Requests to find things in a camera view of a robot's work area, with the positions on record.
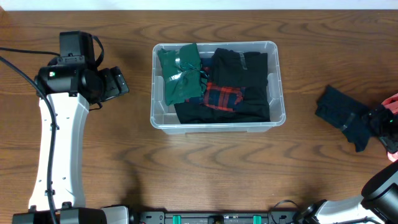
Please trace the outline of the pink garment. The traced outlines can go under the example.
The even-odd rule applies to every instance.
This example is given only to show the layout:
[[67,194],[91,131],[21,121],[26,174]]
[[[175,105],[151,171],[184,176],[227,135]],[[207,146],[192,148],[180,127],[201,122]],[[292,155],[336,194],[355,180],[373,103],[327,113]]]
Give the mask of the pink garment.
[[[398,102],[397,102],[397,99],[398,99],[398,94],[396,93],[395,95],[393,95],[393,96],[391,96],[391,97],[385,99],[385,100],[382,102],[382,105],[383,105],[385,108],[391,110],[391,112],[392,112],[394,115],[397,115],[397,113],[398,113]],[[397,160],[397,152],[395,152],[395,153],[390,153],[390,152],[388,152],[388,153],[387,153],[387,156],[388,156],[388,158],[389,158],[389,160],[390,160],[391,162],[395,162],[395,161]]]

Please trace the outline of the dark navy garment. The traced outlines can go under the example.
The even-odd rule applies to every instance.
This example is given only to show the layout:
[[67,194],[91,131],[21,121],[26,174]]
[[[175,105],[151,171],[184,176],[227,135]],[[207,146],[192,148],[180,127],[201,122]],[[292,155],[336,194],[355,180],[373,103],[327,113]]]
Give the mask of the dark navy garment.
[[369,111],[366,105],[328,85],[317,101],[315,114],[339,129],[356,152],[363,152],[373,136],[362,119]]

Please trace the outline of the dark green garment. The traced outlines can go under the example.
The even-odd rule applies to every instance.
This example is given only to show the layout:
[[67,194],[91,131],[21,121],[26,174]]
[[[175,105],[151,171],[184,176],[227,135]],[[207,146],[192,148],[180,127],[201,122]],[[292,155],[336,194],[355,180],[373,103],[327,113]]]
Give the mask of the dark green garment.
[[208,77],[202,70],[196,43],[184,45],[177,50],[160,49],[157,56],[164,77],[166,105],[183,103],[205,94]]

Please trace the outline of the black garment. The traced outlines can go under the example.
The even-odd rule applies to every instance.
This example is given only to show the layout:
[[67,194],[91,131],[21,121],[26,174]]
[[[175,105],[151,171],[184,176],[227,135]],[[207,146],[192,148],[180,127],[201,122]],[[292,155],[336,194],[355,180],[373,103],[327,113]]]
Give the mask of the black garment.
[[218,86],[266,87],[268,54],[218,48],[212,58],[210,80]]
[[234,112],[215,110],[194,103],[174,105],[181,124],[270,122],[266,87],[246,89],[241,106]]

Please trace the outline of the red navy plaid garment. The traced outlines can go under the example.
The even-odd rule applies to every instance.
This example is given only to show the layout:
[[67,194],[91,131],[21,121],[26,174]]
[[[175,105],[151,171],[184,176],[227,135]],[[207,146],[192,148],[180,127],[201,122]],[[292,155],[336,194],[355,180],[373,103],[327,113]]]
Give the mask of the red navy plaid garment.
[[216,66],[219,63],[212,58],[202,58],[202,68],[199,70],[191,63],[184,63],[185,70],[199,72],[201,95],[185,100],[186,103],[207,106],[214,110],[235,112],[244,99],[245,87],[219,86],[211,79],[215,79]]

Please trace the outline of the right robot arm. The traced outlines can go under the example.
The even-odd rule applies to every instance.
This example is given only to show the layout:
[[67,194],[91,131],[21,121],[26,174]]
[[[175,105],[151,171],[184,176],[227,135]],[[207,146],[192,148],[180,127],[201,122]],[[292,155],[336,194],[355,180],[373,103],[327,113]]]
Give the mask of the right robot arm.
[[[389,156],[397,156],[397,102],[380,105],[365,117]],[[303,223],[397,223],[397,158],[372,177],[361,195],[322,200],[297,216]]]

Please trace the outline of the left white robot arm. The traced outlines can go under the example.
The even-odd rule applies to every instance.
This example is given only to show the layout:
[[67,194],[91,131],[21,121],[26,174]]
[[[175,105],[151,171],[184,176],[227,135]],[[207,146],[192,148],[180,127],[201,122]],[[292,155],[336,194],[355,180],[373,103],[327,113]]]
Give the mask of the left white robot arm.
[[28,212],[13,223],[129,223],[129,209],[118,205],[87,208],[81,176],[83,132],[91,105],[128,93],[118,67],[98,67],[99,38],[82,31],[60,33],[60,52],[31,81],[42,120],[39,167]]

